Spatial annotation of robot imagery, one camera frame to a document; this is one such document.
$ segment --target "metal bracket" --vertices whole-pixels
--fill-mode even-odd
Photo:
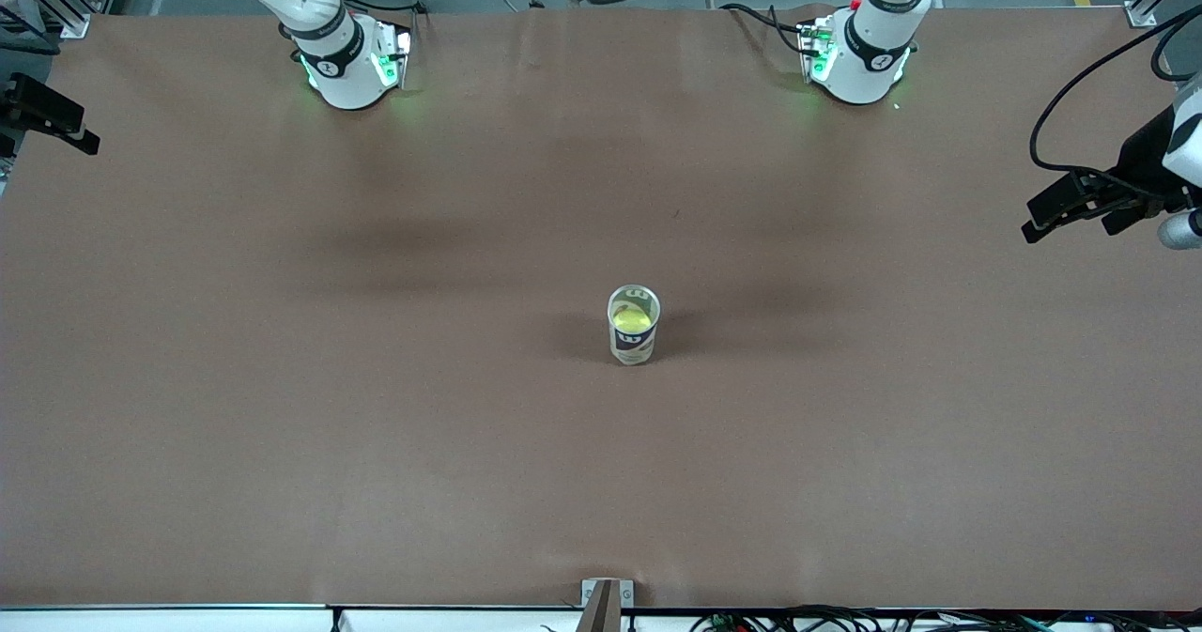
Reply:
[[[581,580],[581,607],[589,606],[589,597],[593,595],[593,590],[603,580],[615,580],[618,585],[618,594],[621,595],[618,601],[619,606],[623,608],[630,608],[635,606],[635,582],[623,580],[615,578],[588,578]]]
[[[1146,16],[1139,16],[1131,0],[1124,0],[1123,11],[1126,12],[1131,28],[1154,28],[1156,25],[1156,13],[1150,11]]]
[[[77,28],[63,28],[59,32],[60,41],[82,41],[83,37],[88,35],[88,28],[91,25],[91,16],[83,16],[83,25],[77,25]]]

